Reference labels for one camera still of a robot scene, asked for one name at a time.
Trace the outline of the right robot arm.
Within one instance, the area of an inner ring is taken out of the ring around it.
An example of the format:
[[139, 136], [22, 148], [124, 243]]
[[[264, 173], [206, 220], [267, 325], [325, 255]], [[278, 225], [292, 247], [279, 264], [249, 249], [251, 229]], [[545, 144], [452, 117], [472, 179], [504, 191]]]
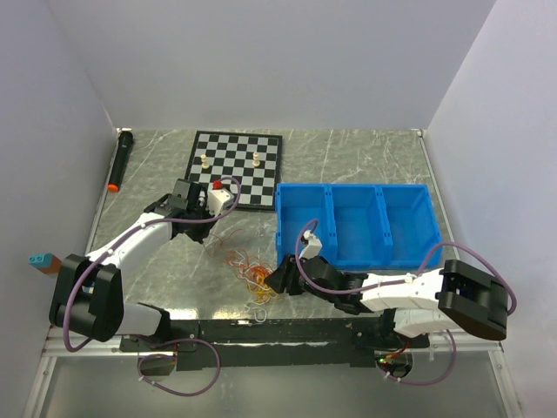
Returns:
[[386, 313], [381, 340], [398, 347], [408, 338], [461, 329], [483, 340], [507, 337], [509, 295], [491, 274], [460, 260], [415, 277], [342, 273], [323, 257], [283, 258], [264, 283], [275, 293], [311, 293], [346, 314]]

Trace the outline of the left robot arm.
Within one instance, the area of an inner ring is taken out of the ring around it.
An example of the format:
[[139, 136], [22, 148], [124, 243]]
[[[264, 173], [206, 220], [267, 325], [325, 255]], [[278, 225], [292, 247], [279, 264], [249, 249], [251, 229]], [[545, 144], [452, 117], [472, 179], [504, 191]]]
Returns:
[[134, 224], [108, 244], [62, 260], [50, 305], [51, 325], [105, 342], [125, 334], [130, 319], [136, 317], [144, 344], [153, 350], [167, 347], [172, 330], [161, 321], [162, 311], [126, 306], [123, 278], [181, 233], [201, 243], [222, 210], [207, 187], [178, 179], [171, 193], [148, 205]]

